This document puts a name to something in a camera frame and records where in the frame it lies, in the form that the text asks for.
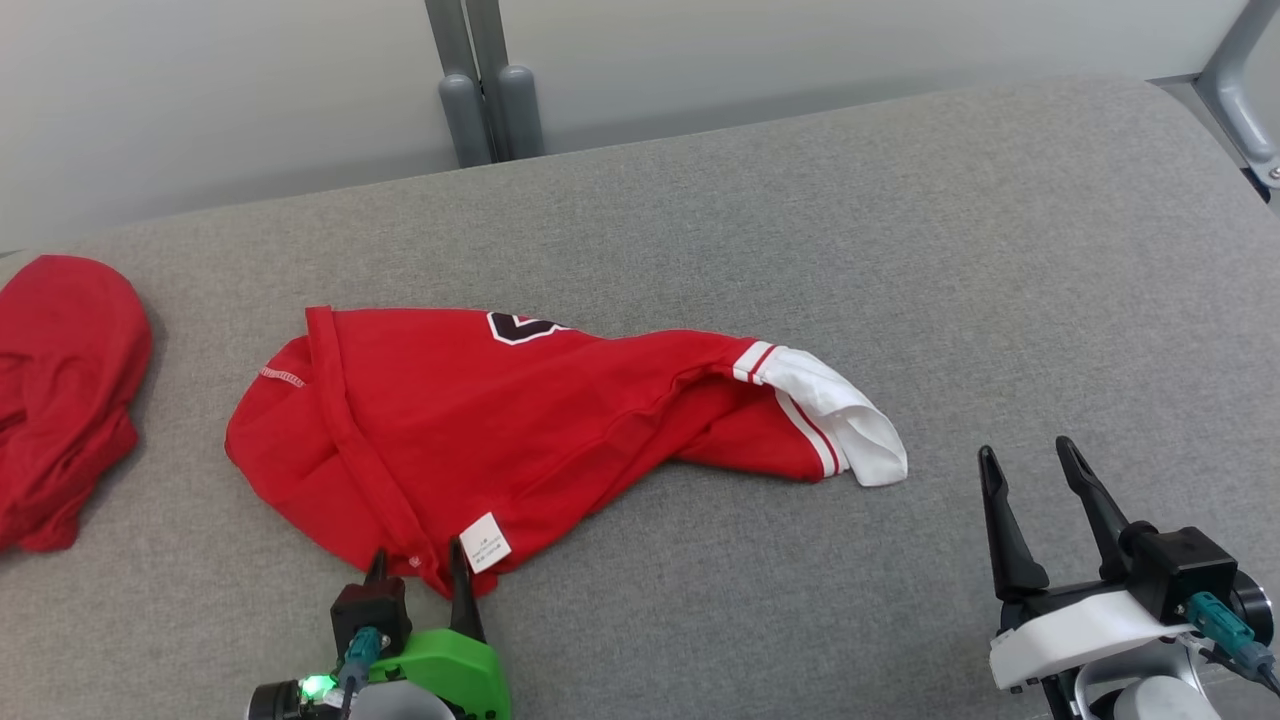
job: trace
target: red cloth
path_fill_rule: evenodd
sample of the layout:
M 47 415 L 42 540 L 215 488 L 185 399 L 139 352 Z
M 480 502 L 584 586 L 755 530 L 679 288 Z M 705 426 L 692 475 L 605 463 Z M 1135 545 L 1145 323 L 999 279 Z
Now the red cloth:
M 151 328 L 119 273 L 42 255 L 0 288 L 0 551 L 65 550 L 97 478 L 138 436 Z
M 306 316 L 232 415 L 227 455 L 320 546 L 361 569 L 385 547 L 392 573 L 447 597 L 449 538 L 486 512 L 506 573 L 671 457 L 810 482 L 849 468 L 760 384 L 776 346 L 751 338 L 602 340 L 479 310 Z

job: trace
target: white tag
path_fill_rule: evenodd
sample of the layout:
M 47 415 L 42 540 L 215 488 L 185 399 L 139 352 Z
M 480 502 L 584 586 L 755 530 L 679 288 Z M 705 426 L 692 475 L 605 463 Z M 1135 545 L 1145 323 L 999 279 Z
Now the white tag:
M 507 544 L 507 538 L 502 537 L 502 530 L 498 529 L 498 521 L 493 519 L 493 512 L 485 512 L 484 518 L 471 523 L 470 528 L 462 530 L 458 539 L 462 541 L 462 551 L 467 553 L 471 570 L 475 573 L 483 573 L 511 555 L 511 546 Z

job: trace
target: gray fabric surface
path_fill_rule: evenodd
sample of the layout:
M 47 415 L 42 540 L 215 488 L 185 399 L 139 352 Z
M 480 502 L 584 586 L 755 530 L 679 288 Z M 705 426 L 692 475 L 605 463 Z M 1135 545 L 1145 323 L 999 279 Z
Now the gray fabric surface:
M 221 450 L 311 304 L 753 334 L 814 352 L 896 423 L 899 486 L 671 465 L 506 575 L 481 611 L 521 719 L 1043 717 L 987 669 L 987 442 L 1056 582 L 1097 568 L 1053 455 L 1066 433 L 1132 518 L 1196 524 L 1280 587 L 1280 223 L 1137 81 L 915 97 L 72 251 L 133 281 L 156 352 L 142 445 L 79 542 L 0 559 L 6 717 L 239 717 L 257 683 L 326 669 L 328 607 L 358 573 Z M 419 628 L 447 620 L 419 584 L 410 603 Z
M 18 274 L 18 270 L 26 268 L 36 258 L 40 258 L 40 254 L 31 250 L 14 250 L 0 255 L 0 287 L 8 284 Z

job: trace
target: gray metal leg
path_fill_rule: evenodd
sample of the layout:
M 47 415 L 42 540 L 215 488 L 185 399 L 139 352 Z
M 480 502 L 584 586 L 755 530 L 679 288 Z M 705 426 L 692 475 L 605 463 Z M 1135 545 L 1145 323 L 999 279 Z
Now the gray metal leg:
M 453 151 L 458 156 L 458 167 L 492 164 L 484 101 L 475 81 L 458 73 L 444 76 L 439 91 L 440 104 L 444 105 L 444 119 L 449 123 L 449 135 L 453 136 Z
M 1280 0 L 1249 0 L 1196 79 L 1196 92 L 1258 179 L 1280 190 L 1280 151 L 1244 96 L 1244 63 L 1276 9 Z
M 498 87 L 507 113 L 507 132 L 511 133 L 511 159 L 544 155 L 534 73 L 522 65 L 507 65 L 498 73 Z
M 507 61 L 498 0 L 467 0 L 471 41 L 483 78 L 485 114 L 493 135 L 494 160 L 520 160 L 543 154 L 534 73 Z
M 426 15 L 435 36 L 444 79 L 438 90 L 444 105 L 444 118 L 453 137 L 458 167 L 471 168 L 493 163 L 493 142 L 484 118 L 480 96 L 480 73 L 471 56 L 467 19 L 460 0 L 426 0 Z

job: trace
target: stitching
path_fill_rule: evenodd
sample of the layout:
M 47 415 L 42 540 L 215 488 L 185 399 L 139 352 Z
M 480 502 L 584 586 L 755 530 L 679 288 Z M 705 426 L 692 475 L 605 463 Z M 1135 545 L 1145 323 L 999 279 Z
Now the stitching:
M 667 388 L 667 392 L 659 393 L 658 397 L 654 398 L 654 401 L 650 402 L 648 406 L 631 407 L 618 414 L 612 421 L 609 421 L 609 425 L 604 428 L 604 430 L 602 430 L 598 436 L 591 437 L 591 439 L 573 448 L 571 454 L 566 455 L 563 460 L 561 460 L 559 462 L 545 470 L 543 474 L 538 475 L 536 478 L 530 478 L 525 483 L 511 488 L 508 492 L 503 495 L 499 495 L 499 497 L 502 498 L 500 502 L 503 503 L 502 506 L 503 507 L 509 506 L 512 501 L 525 497 L 527 493 L 532 492 L 535 488 L 540 487 L 543 483 L 556 477 L 563 468 L 566 468 L 571 462 L 576 462 L 577 459 L 581 457 L 584 454 L 590 452 L 596 447 L 599 447 L 602 442 L 612 437 L 614 428 L 617 428 L 623 421 L 630 420 L 635 415 L 652 418 L 653 415 L 658 414 L 658 409 L 662 407 L 662 405 L 667 401 L 668 396 L 671 396 L 671 393 L 676 389 L 676 386 L 681 384 L 681 382 L 687 379 L 690 375 L 694 375 L 696 379 L 700 379 L 703 377 L 709 377 L 710 368 L 712 365 L 704 365 L 701 363 L 696 363 L 686 369 L 680 370 L 678 373 L 672 375 L 671 386 Z M 728 368 L 730 373 L 732 374 L 733 366 L 730 365 Z
M 274 378 L 278 380 L 284 380 L 293 387 L 307 387 L 307 383 L 302 382 L 302 378 L 294 375 L 293 373 L 285 373 L 284 370 L 275 370 L 271 368 L 262 368 L 257 374 L 264 378 Z

